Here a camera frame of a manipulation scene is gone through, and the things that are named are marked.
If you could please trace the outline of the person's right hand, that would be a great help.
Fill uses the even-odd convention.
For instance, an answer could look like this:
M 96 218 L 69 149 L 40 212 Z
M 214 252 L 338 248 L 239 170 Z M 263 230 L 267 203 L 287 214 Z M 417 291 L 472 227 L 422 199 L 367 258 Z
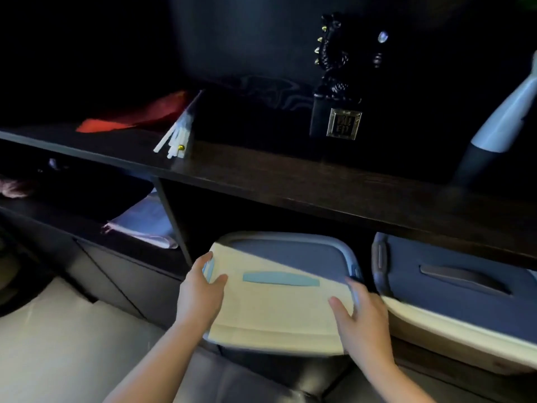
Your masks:
M 347 277 L 346 284 L 353 296 L 354 324 L 338 329 L 344 350 L 359 368 L 377 360 L 395 362 L 383 301 L 353 277 Z

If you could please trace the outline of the person's left hand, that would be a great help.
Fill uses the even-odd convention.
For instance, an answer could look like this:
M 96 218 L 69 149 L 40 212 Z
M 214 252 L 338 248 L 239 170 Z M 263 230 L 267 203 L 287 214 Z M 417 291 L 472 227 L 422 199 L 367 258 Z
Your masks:
M 221 309 L 223 300 L 212 300 L 209 283 L 203 268 L 213 261 L 213 253 L 200 256 L 192 265 L 180 285 L 177 301 L 176 325 L 183 325 L 196 332 L 205 333 L 211 327 Z

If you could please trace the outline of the white storage box with lid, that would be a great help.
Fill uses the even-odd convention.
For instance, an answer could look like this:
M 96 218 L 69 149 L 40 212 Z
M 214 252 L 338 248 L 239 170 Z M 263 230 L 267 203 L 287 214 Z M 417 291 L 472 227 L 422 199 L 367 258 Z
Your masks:
M 537 372 L 537 271 L 380 232 L 371 268 L 394 337 L 497 374 Z
M 352 314 L 346 277 L 360 278 L 360 269 L 347 244 L 322 235 L 239 231 L 210 251 L 206 280 L 228 280 L 207 342 L 284 355 L 345 354 L 328 299 L 339 298 Z

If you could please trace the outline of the person's right forearm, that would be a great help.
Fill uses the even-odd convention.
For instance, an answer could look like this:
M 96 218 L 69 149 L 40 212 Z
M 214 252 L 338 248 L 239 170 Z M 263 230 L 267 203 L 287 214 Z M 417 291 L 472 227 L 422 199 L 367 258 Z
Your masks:
M 437 403 L 393 361 L 377 360 L 360 368 L 385 403 Z

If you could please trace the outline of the person's left forearm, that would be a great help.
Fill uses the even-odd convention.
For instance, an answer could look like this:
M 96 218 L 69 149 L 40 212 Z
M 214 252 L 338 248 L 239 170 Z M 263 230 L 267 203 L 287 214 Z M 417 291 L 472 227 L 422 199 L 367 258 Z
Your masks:
M 177 321 L 103 403 L 173 403 L 208 323 Z

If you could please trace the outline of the folded light purple cloth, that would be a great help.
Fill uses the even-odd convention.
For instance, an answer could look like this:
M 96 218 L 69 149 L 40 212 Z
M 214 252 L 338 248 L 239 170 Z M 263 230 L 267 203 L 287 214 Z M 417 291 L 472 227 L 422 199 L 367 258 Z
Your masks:
M 177 249 L 171 221 L 156 188 L 145 198 L 103 226 L 104 232 L 116 231 L 161 249 Z

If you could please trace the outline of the dark wooden shelf unit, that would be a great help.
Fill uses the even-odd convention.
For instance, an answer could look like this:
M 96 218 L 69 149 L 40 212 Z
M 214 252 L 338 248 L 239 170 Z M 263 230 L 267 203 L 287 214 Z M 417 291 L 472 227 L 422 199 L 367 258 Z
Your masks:
M 140 128 L 83 134 L 70 122 L 0 125 L 0 140 L 537 270 L 534 203 L 468 193 L 460 210 L 448 210 L 437 203 L 439 184 L 204 140 L 186 159 L 166 160 L 153 152 L 160 136 Z

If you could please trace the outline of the bundle of white sticks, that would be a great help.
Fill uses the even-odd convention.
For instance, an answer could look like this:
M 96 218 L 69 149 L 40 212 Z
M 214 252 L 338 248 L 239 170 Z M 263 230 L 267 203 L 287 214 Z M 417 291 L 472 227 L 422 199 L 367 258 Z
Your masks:
M 205 89 L 202 89 L 197 93 L 183 113 L 153 149 L 154 153 L 159 153 L 163 149 L 167 149 L 168 159 L 185 158 L 190 150 L 190 142 L 193 141 L 193 123 L 199 111 L 199 102 L 202 100 L 204 94 Z

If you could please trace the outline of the red cloth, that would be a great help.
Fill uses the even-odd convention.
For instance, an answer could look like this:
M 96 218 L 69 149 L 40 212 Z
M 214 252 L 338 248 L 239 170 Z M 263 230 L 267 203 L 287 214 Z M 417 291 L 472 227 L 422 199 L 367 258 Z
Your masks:
M 178 91 L 138 108 L 108 113 L 84 120 L 78 133 L 92 134 L 170 123 L 183 113 L 191 102 L 191 93 Z

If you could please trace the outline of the pink cloth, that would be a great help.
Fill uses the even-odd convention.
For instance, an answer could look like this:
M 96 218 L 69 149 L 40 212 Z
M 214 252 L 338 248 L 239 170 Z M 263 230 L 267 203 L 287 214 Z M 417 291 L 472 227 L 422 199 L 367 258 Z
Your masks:
M 0 196 L 9 199 L 22 199 L 32 195 L 36 190 L 35 184 L 0 175 Z

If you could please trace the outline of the black dragon statue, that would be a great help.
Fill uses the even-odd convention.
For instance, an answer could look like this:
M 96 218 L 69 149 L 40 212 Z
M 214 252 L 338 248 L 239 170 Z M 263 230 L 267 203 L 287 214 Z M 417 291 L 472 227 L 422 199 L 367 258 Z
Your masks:
M 315 65 L 322 76 L 314 90 L 309 136 L 355 141 L 374 85 L 388 55 L 390 29 L 341 12 L 322 15 Z

